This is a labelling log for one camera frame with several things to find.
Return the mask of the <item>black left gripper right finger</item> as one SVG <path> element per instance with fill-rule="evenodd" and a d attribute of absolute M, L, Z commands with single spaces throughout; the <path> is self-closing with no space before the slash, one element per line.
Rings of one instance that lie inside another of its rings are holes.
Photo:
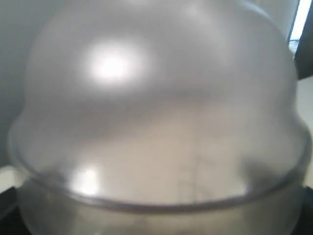
<path fill-rule="evenodd" d="M 306 187 L 305 200 L 292 235 L 313 235 L 313 189 Z"/>

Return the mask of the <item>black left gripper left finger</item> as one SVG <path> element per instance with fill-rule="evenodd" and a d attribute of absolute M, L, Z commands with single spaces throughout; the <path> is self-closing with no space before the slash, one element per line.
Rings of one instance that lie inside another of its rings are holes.
<path fill-rule="evenodd" d="M 26 235 L 25 227 L 14 187 L 0 193 L 0 234 L 1 235 Z"/>

